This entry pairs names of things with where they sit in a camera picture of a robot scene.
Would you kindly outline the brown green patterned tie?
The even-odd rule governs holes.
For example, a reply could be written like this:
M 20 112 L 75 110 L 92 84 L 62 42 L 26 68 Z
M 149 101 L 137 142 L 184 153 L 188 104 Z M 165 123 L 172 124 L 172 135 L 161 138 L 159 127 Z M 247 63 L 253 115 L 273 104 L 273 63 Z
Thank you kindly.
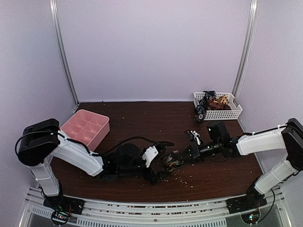
M 184 161 L 180 160 L 180 157 L 177 153 L 172 152 L 161 158 L 161 163 L 164 171 L 172 172 L 183 166 Z

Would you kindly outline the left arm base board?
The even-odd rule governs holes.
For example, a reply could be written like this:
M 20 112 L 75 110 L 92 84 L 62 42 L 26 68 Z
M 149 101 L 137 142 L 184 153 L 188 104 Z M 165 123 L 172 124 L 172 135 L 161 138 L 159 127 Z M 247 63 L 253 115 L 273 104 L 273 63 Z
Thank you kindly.
M 51 221 L 57 225 L 65 225 L 67 223 L 76 223 L 77 215 L 81 215 L 85 201 L 72 197 L 63 196 L 63 200 L 55 202 L 54 199 L 44 199 L 43 205 L 51 208 Z

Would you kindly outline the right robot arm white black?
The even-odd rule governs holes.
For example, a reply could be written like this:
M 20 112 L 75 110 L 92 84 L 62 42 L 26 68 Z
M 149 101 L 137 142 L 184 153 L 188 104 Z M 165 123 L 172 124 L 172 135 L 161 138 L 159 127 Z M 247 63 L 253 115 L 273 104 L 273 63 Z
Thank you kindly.
M 278 164 L 257 178 L 247 189 L 242 202 L 246 208 L 254 208 L 273 187 L 303 170 L 303 125 L 296 118 L 290 118 L 275 128 L 246 132 L 235 137 L 230 135 L 223 121 L 210 122 L 206 128 L 209 143 L 203 143 L 196 131 L 185 132 L 191 144 L 181 153 L 180 158 L 203 160 L 216 154 L 238 158 L 278 150 L 286 152 Z

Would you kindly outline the right arm base board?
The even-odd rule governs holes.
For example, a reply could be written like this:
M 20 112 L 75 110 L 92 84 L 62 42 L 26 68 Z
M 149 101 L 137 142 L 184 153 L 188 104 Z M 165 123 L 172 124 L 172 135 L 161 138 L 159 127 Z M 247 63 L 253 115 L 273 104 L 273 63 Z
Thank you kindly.
M 231 198 L 226 201 L 229 214 L 240 214 L 246 224 L 255 224 L 260 220 L 260 207 L 267 205 L 267 200 L 252 199 L 247 195 Z

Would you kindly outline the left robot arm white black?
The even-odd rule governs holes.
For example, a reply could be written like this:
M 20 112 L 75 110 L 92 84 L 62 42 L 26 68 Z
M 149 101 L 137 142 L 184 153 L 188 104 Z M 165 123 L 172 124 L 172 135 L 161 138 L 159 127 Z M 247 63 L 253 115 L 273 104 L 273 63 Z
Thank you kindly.
M 165 152 L 166 147 L 174 144 L 145 137 L 138 139 L 150 142 L 152 146 L 140 150 L 130 143 L 132 138 L 128 138 L 100 154 L 91 151 L 83 140 L 70 138 L 60 130 L 59 122 L 51 118 L 26 127 L 14 150 L 19 161 L 30 169 L 39 183 L 43 197 L 58 210 L 63 210 L 68 206 L 68 199 L 51 169 L 49 159 L 53 157 L 101 181 L 115 181 L 124 175 L 140 174 L 146 181 L 156 184 L 166 177 L 164 171 L 155 172 L 151 164 Z

